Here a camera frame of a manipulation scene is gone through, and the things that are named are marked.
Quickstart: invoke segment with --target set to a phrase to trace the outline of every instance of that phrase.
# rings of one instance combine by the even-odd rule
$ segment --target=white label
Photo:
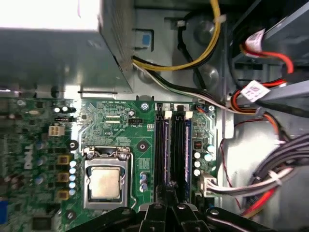
[[[246,40],[246,46],[249,50],[254,52],[261,52],[262,51],[262,38],[264,35],[265,29],[254,33],[253,35],[249,36]]]
[[[249,101],[255,102],[269,92],[268,88],[253,80],[241,91],[241,94]]]

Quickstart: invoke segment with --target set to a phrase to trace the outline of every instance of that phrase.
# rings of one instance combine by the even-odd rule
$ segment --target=capacitor
[[[199,169],[194,169],[193,174],[195,176],[199,176],[199,175],[201,175],[201,171]]]
[[[141,172],[141,173],[140,173],[140,180],[141,180],[141,181],[147,180],[147,175],[146,175],[145,172]]]
[[[69,180],[70,181],[75,181],[76,180],[76,176],[75,175],[70,175],[69,176]]]
[[[133,110],[130,110],[129,113],[128,113],[129,117],[133,117],[135,115],[135,111]]]
[[[60,109],[59,107],[55,107],[55,108],[54,108],[54,112],[55,112],[55,113],[60,113],[60,111],[61,111],[61,109]]]
[[[201,162],[200,162],[200,161],[195,161],[195,162],[194,162],[194,166],[195,166],[196,168],[199,168],[199,167],[201,166]]]
[[[42,175],[39,175],[36,178],[34,178],[34,183],[36,185],[40,185],[41,183],[43,183],[43,181],[44,181],[44,177]]]
[[[70,189],[70,190],[69,190],[69,195],[70,195],[70,196],[73,196],[75,193],[76,193],[76,190],[75,190],[75,189]]]
[[[67,106],[62,107],[63,113],[74,113],[75,111],[76,109],[74,107],[67,107]]]
[[[75,187],[76,187],[75,182],[70,182],[70,183],[69,183],[69,188],[73,189],[73,188],[75,188]]]
[[[76,165],[77,165],[77,162],[76,162],[75,160],[72,160],[72,161],[70,162],[70,167],[71,167],[71,168],[74,168]]]
[[[35,146],[36,146],[37,150],[42,150],[42,149],[45,148],[45,142],[39,140],[39,141],[36,142]]]
[[[207,162],[212,161],[212,155],[211,154],[204,155],[204,160],[206,160]]]
[[[16,184],[18,182],[21,182],[23,181],[23,179],[25,179],[24,175],[18,175],[18,176],[15,176],[11,179],[11,183],[12,184]]]
[[[199,153],[199,152],[194,153],[194,158],[195,159],[201,158],[201,153]]]
[[[37,159],[37,166],[42,166],[46,162],[46,157],[40,157]]]
[[[70,174],[75,174],[76,173],[76,169],[75,168],[70,168],[69,173]]]
[[[207,145],[207,151],[210,152],[210,153],[214,153],[216,151],[216,148],[214,147],[214,145]]]
[[[21,187],[23,187],[25,184],[23,182],[19,182],[19,183],[16,183],[16,184],[13,184],[11,186],[11,189],[13,190],[17,190],[17,189],[20,189]]]
[[[140,185],[140,191],[145,192],[148,189],[148,185],[146,183]]]

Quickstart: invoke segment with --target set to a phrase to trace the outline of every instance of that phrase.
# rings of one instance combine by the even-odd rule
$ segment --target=cable tie
[[[281,144],[285,144],[286,141],[283,141],[283,140],[279,140],[279,139],[276,139],[275,140],[275,145],[281,145]]]
[[[280,180],[279,176],[277,173],[275,173],[273,170],[268,171],[268,175],[274,179],[278,185],[282,186],[282,181]]]
[[[226,15],[225,14],[222,14],[220,15],[219,17],[216,17],[213,19],[213,22],[216,23],[224,23],[226,21]]]
[[[264,107],[258,107],[255,111],[255,115],[257,118],[262,118],[265,112],[266,109]]]

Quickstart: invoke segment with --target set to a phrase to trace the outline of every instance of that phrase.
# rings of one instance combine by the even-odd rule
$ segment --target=power supply cable
[[[211,38],[209,45],[207,46],[206,50],[201,54],[199,58],[187,64],[177,65],[177,66],[153,65],[153,64],[149,64],[148,62],[145,62],[144,60],[140,58],[137,59],[136,57],[133,57],[133,62],[144,69],[152,70],[152,71],[175,71],[175,70],[182,70],[182,69],[189,68],[189,67],[194,69],[195,68],[193,67],[194,65],[198,64],[199,62],[203,62],[215,49],[215,46],[219,39],[220,30],[221,30],[220,29],[221,13],[220,13],[220,8],[219,8],[219,2],[218,0],[210,0],[210,2],[211,2],[212,10],[213,10],[213,15],[214,15],[215,30],[214,30],[214,34]]]

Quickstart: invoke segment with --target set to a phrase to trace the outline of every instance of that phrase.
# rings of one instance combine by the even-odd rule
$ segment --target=motherboard standoff screw
[[[141,105],[140,105],[140,107],[141,107],[141,109],[142,110],[148,110],[148,108],[149,108],[149,105],[147,104],[147,103],[142,103]]]
[[[215,110],[215,108],[214,108],[213,105],[210,105],[210,106],[208,107],[208,110],[209,110],[210,112],[213,112],[213,111]]]
[[[73,213],[68,213],[68,219],[72,219],[73,218]]]

